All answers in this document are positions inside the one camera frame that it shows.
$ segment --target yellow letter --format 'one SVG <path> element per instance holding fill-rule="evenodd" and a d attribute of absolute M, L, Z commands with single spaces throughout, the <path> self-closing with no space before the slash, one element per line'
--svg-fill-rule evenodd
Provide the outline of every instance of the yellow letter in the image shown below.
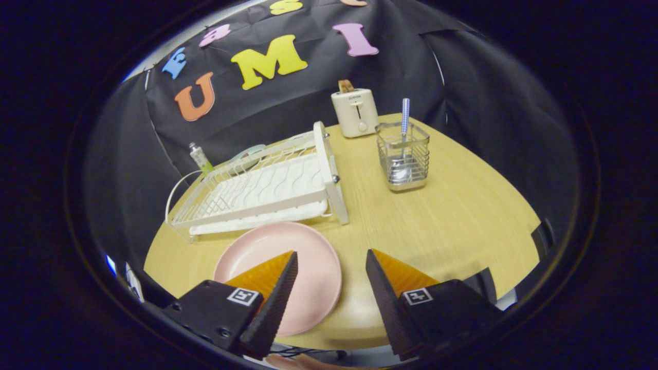
<path fill-rule="evenodd" d="M 252 49 L 235 54 L 231 61 L 240 66 L 242 77 L 245 80 L 242 88 L 249 90 L 263 83 L 263 78 L 256 76 L 255 71 L 259 71 L 267 78 L 274 78 L 276 62 L 279 62 L 279 74 L 289 74 L 306 68 L 308 63 L 299 58 L 292 43 L 294 39 L 295 35 L 285 35 L 272 40 L 267 49 L 267 55 Z"/>
<path fill-rule="evenodd" d="M 281 0 L 270 5 L 270 9 L 272 9 L 272 14 L 279 15 L 296 11 L 303 6 L 304 4 L 300 3 L 299 0 Z"/>
<path fill-rule="evenodd" d="M 195 107 L 192 104 L 192 97 L 190 96 L 190 91 L 192 87 L 188 86 L 179 93 L 176 94 L 174 100 L 178 102 L 178 108 L 180 108 L 180 114 L 185 120 L 195 121 L 203 117 L 210 108 L 215 104 L 215 92 L 213 91 L 213 85 L 210 83 L 210 77 L 213 76 L 212 72 L 208 72 L 203 76 L 199 77 L 197 80 L 197 85 L 201 86 L 201 93 L 203 93 L 203 103 Z"/>

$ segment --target utensil holder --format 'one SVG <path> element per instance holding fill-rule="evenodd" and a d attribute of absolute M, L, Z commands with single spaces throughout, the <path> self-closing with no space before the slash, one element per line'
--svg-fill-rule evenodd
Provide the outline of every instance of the utensil holder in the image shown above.
<path fill-rule="evenodd" d="M 409 123 L 407 135 L 401 133 L 402 122 L 382 123 L 375 128 L 379 162 L 386 184 L 393 191 L 425 185 L 430 168 L 430 136 Z"/>

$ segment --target wooden table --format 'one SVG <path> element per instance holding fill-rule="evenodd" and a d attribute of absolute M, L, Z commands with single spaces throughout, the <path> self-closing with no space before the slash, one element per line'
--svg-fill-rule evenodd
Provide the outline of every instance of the wooden table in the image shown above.
<path fill-rule="evenodd" d="M 400 114 L 380 117 L 380 122 L 400 120 Z M 278 337 L 276 342 L 323 350 L 388 344 L 365 270 L 369 248 L 439 281 L 464 279 L 489 267 L 498 298 L 539 262 L 530 233 L 540 220 L 519 192 L 457 142 L 417 120 L 411 122 L 430 135 L 430 171 L 424 188 L 399 194 L 386 187 L 376 135 L 348 139 L 339 126 L 327 128 L 349 224 L 341 226 L 333 217 L 303 223 L 320 231 L 336 249 L 342 265 L 342 292 L 323 322 L 302 334 Z M 189 244 L 163 223 L 145 270 L 180 297 L 202 280 L 213 278 L 219 257 L 244 232 L 202 235 Z"/>

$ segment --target pink plate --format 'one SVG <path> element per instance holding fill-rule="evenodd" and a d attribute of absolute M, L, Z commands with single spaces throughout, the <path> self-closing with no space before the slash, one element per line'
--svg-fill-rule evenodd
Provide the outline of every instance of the pink plate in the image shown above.
<path fill-rule="evenodd" d="M 299 223 L 272 223 L 236 239 L 215 268 L 215 281 L 226 282 L 289 250 L 297 252 L 297 278 L 277 336 L 305 332 L 319 324 L 338 301 L 340 262 L 331 243 Z"/>

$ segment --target black cloth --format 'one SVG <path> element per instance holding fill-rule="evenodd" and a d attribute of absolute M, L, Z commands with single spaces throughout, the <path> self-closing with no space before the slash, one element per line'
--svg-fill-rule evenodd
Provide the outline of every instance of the black cloth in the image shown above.
<path fill-rule="evenodd" d="M 82 196 L 93 237 L 116 263 L 117 273 L 124 275 L 128 262 L 147 299 L 159 302 L 164 299 L 157 283 L 142 270 L 180 174 L 160 147 L 149 119 L 147 75 L 141 73 L 117 87 L 98 118 L 86 150 Z"/>
<path fill-rule="evenodd" d="M 308 131 L 317 120 L 336 124 L 329 95 L 346 78 L 373 91 L 380 115 L 400 112 L 402 98 L 411 98 L 412 117 L 488 162 L 561 241 L 576 199 L 574 144 L 558 104 L 518 61 L 458 20 L 413 1 L 348 7 L 321 0 L 276 16 L 269 4 L 233 14 L 180 45 L 187 64 L 175 80 L 162 72 L 167 56 L 121 84 L 108 101 L 89 145 L 84 199 L 95 237 L 118 265 L 143 268 L 169 192 L 181 174 L 198 169 L 190 142 L 217 164 L 247 147 Z M 347 54 L 345 38 L 332 27 L 350 22 L 363 24 L 379 54 Z M 231 32 L 199 48 L 203 36 L 223 24 Z M 308 67 L 243 90 L 232 56 L 245 49 L 265 54 L 274 38 L 287 34 L 295 35 L 295 50 Z M 174 97 L 192 86 L 199 105 L 195 81 L 207 72 L 213 72 L 215 104 L 188 122 Z"/>

